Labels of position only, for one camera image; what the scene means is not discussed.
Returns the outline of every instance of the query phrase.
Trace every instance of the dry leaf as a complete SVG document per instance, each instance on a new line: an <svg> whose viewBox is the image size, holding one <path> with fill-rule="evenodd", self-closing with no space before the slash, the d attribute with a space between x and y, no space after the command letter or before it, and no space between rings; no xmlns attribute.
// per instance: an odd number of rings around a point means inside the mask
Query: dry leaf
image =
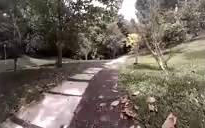
<svg viewBox="0 0 205 128"><path fill-rule="evenodd" d="M134 92L133 94L132 94L132 96L137 96L137 95L139 95L139 91L137 91L137 92Z"/></svg>
<svg viewBox="0 0 205 128"><path fill-rule="evenodd" d="M112 92L118 92L118 91L113 89Z"/></svg>
<svg viewBox="0 0 205 128"><path fill-rule="evenodd" d="M136 117L136 114L131 111L129 108L125 108L124 113L129 117Z"/></svg>
<svg viewBox="0 0 205 128"><path fill-rule="evenodd" d="M139 110L139 107L137 105L134 105L135 110Z"/></svg>
<svg viewBox="0 0 205 128"><path fill-rule="evenodd" d="M112 103L111 103L111 106L117 106L119 104L119 101L118 100L116 100L116 101L113 101Z"/></svg>
<svg viewBox="0 0 205 128"><path fill-rule="evenodd" d="M163 123L162 128L175 128L176 123L177 117L173 113L170 113Z"/></svg>
<svg viewBox="0 0 205 128"><path fill-rule="evenodd" d="M103 99L103 98L104 98L104 96L100 95L98 98L99 98L99 99Z"/></svg>
<svg viewBox="0 0 205 128"><path fill-rule="evenodd" d="M148 97L146 100L147 103L152 104L156 102L156 99L154 97Z"/></svg>
<svg viewBox="0 0 205 128"><path fill-rule="evenodd" d="M100 103L100 107L106 106L106 103Z"/></svg>
<svg viewBox="0 0 205 128"><path fill-rule="evenodd" d="M129 102L129 100L128 100L127 97L122 97L122 98L121 98L121 103L122 103L122 104L125 104L125 103L127 103L127 102Z"/></svg>

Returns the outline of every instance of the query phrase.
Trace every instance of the green foliage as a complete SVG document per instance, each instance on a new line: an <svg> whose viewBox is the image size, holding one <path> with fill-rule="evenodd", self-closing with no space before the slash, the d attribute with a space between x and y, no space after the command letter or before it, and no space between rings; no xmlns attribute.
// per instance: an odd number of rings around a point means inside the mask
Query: green foliage
<svg viewBox="0 0 205 128"><path fill-rule="evenodd" d="M135 47L137 47L139 41L140 41L140 37L137 33L129 34L127 38L127 46L130 46L134 49Z"/></svg>

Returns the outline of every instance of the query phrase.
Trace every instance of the tree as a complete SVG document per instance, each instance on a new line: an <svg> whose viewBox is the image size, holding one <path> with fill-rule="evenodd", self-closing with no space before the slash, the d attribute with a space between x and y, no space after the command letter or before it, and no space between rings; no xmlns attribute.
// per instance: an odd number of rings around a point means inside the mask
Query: tree
<svg viewBox="0 0 205 128"><path fill-rule="evenodd" d="M122 34L115 22L109 24L107 27L108 29L104 39L104 44L112 52L112 58L115 58L118 50L124 46L125 36Z"/></svg>
<svg viewBox="0 0 205 128"><path fill-rule="evenodd" d="M79 33L80 53L84 54L85 60L88 60L88 55L92 50L92 42L84 33Z"/></svg>
<svg viewBox="0 0 205 128"><path fill-rule="evenodd" d="M132 33L128 35L127 46L131 46L135 51L135 64L138 64L138 51L139 51L140 36L138 33Z"/></svg>
<svg viewBox="0 0 205 128"><path fill-rule="evenodd" d="M137 17L143 31L138 32L145 41L158 65L165 72L168 70L161 44L164 28L160 24L160 2L158 0L138 0L136 2Z"/></svg>

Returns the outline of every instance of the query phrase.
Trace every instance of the paved path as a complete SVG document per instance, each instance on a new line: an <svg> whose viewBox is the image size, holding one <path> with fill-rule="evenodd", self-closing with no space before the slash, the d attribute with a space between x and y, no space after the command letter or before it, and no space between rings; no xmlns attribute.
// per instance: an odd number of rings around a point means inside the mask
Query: paved path
<svg viewBox="0 0 205 128"><path fill-rule="evenodd" d="M22 108L8 128L127 128L119 108L110 108L118 98L116 83L119 60L105 68L89 68L71 76L45 93L38 104Z"/></svg>

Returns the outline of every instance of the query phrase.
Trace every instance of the grass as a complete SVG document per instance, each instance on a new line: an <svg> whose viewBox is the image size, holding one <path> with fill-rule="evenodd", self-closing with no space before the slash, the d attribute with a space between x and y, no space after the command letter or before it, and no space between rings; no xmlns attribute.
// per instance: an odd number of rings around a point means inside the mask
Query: grass
<svg viewBox="0 0 205 128"><path fill-rule="evenodd" d="M205 46L203 41L193 42L197 47L174 56L168 74L158 69L151 56L143 56L140 64L133 66L131 58L121 67L119 86L132 96L139 124L160 128L170 112L178 117L177 128L205 128ZM193 43L183 45L190 49ZM146 99L156 98L158 112L150 112Z"/></svg>

